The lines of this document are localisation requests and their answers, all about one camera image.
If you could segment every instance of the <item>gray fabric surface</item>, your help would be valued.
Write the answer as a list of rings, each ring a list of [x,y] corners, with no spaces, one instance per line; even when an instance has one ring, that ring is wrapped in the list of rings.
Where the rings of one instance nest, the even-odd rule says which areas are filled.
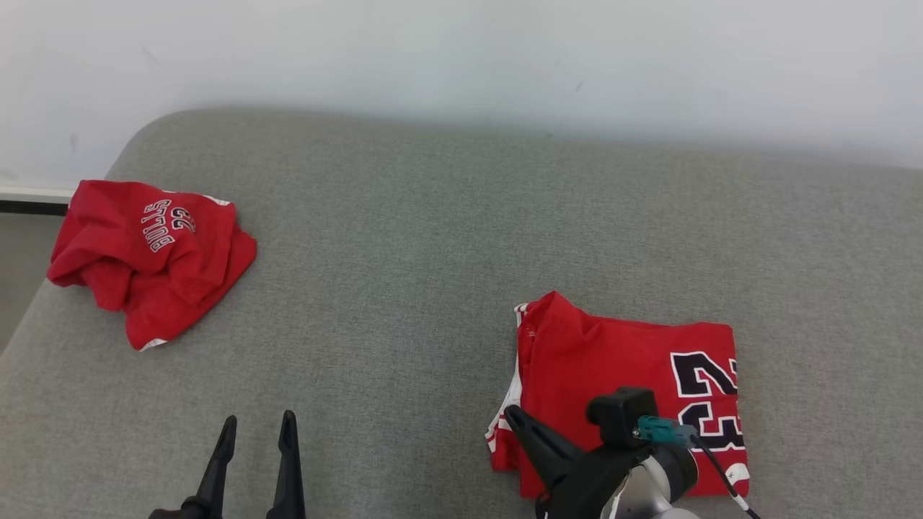
[[[483,432],[512,308],[551,289],[734,327],[763,517],[919,512],[920,172],[214,111],[144,128],[110,178],[235,201],[258,258],[144,354],[42,287],[0,356],[0,517],[175,506],[230,414],[225,516],[261,517],[285,408],[313,517],[530,517]]]
[[[64,219],[0,213],[0,354],[42,284]]]

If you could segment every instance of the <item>camera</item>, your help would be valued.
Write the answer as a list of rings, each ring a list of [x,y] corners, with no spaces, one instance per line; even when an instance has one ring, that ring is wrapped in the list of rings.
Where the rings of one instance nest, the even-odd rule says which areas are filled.
[[[603,444],[589,452],[517,405],[504,413],[545,483],[537,519],[698,519],[672,505],[699,478],[687,448],[696,431],[657,418],[651,390],[623,387],[594,398],[586,418]]]

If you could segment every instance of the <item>floor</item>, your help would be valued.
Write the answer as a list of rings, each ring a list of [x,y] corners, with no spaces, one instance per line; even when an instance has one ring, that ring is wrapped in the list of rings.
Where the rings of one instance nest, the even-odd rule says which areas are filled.
[[[42,284],[62,220],[0,212],[0,353]]]

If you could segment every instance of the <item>black cable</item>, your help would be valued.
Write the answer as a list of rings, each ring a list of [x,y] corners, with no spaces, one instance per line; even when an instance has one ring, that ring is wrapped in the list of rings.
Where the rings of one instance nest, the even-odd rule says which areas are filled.
[[[731,481],[727,478],[724,468],[722,468],[721,464],[718,463],[718,458],[715,458],[712,450],[705,446],[705,442],[702,441],[702,439],[697,435],[691,436],[690,439],[692,440],[693,445],[701,449],[701,451],[705,453],[706,456],[708,456],[708,459],[712,462],[714,469],[718,471],[718,476],[720,476],[721,480],[725,483],[725,487],[727,487],[728,493],[730,493],[731,497],[734,498],[734,501],[740,505],[740,508],[742,508],[743,511],[746,512],[747,515],[749,515],[752,519],[761,519],[756,512],[753,512],[753,509],[749,507],[747,502],[744,501],[744,499],[740,497],[740,494],[738,494],[734,489],[734,485],[731,484]]]

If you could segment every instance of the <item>white trim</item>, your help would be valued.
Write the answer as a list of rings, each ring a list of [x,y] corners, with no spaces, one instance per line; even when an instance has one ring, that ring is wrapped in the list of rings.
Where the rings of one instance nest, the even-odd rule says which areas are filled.
[[[0,186],[0,200],[70,204],[74,189],[47,189],[44,187]]]
[[[141,349],[139,349],[138,351],[143,352],[144,350],[150,350],[152,347],[159,346],[161,344],[167,344],[167,342],[164,341],[163,339],[151,339],[150,341],[148,341],[147,344],[144,344],[143,346],[141,346]]]

